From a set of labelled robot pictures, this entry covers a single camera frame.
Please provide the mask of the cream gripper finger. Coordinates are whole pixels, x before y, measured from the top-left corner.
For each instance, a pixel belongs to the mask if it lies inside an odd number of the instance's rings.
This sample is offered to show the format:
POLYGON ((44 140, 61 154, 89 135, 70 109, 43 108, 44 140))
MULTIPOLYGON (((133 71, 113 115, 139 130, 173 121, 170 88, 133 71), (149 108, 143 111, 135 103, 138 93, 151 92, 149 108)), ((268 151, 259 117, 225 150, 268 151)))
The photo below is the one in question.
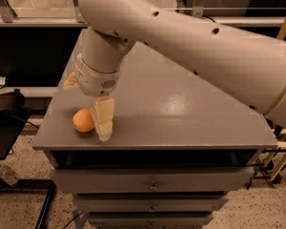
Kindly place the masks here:
POLYGON ((63 90, 64 91, 70 91, 75 89, 78 86, 75 74, 70 73, 70 75, 67 77, 67 80, 63 84, 63 90))
POLYGON ((108 141, 112 136, 113 97, 111 95, 99 96, 91 105, 90 110, 99 140, 108 141))

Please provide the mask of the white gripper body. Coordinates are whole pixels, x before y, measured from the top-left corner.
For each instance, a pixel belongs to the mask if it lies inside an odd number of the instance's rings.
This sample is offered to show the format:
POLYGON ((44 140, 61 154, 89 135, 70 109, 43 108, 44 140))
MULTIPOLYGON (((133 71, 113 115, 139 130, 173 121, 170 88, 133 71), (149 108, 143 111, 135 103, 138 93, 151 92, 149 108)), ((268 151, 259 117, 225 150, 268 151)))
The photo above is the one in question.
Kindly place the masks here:
POLYGON ((120 71, 115 73, 99 73, 90 68, 82 59, 82 54, 76 56, 74 77, 79 88, 85 95, 100 96, 110 94, 116 88, 120 71))

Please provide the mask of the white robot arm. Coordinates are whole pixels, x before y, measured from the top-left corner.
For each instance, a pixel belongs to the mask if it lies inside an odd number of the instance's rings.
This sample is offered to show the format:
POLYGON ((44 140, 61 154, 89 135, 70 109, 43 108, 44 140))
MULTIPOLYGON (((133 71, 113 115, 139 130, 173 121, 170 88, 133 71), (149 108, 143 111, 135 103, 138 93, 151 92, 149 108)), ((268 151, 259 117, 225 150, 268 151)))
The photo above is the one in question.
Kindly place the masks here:
POLYGON ((141 42, 286 129, 286 41, 162 10, 147 0, 78 0, 89 27, 71 78, 94 97, 102 141, 123 57, 141 42))

